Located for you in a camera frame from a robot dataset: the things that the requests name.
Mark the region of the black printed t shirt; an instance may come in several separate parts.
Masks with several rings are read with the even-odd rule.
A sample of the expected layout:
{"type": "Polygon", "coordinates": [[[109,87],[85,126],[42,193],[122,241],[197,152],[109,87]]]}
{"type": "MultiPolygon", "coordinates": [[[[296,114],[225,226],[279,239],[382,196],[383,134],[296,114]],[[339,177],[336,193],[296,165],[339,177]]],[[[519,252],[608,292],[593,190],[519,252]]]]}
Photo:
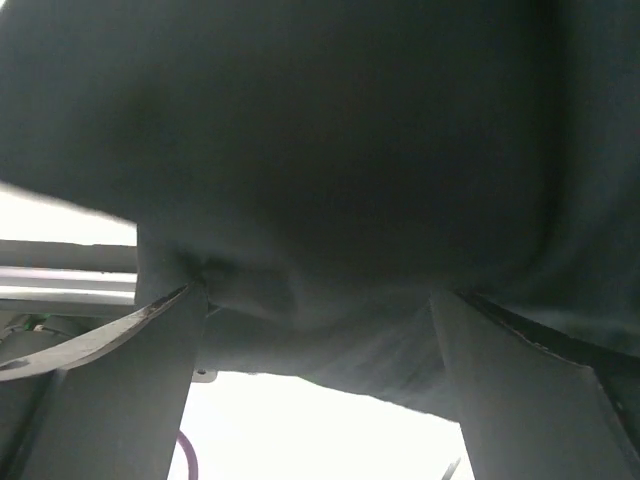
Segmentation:
{"type": "Polygon", "coordinates": [[[427,303],[639,352],[635,1],[9,1],[1,178],[203,275],[203,364],[456,416],[427,303]]]}

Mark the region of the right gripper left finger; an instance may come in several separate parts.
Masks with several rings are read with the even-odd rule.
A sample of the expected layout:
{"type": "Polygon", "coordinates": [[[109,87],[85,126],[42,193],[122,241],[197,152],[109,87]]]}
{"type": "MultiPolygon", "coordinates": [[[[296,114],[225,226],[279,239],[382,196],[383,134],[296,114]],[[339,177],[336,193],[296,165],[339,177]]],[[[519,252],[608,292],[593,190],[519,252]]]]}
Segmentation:
{"type": "Polygon", "coordinates": [[[164,479],[207,314],[197,284],[84,334],[1,334],[4,479],[164,479]]]}

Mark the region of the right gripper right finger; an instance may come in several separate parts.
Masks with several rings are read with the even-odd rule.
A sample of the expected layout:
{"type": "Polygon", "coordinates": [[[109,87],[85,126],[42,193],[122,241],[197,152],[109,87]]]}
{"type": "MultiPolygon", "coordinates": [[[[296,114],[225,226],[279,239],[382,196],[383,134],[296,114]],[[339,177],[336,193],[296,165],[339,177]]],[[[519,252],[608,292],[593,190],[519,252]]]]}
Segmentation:
{"type": "Polygon", "coordinates": [[[638,478],[638,358],[477,296],[431,309],[476,478],[638,478]]]}

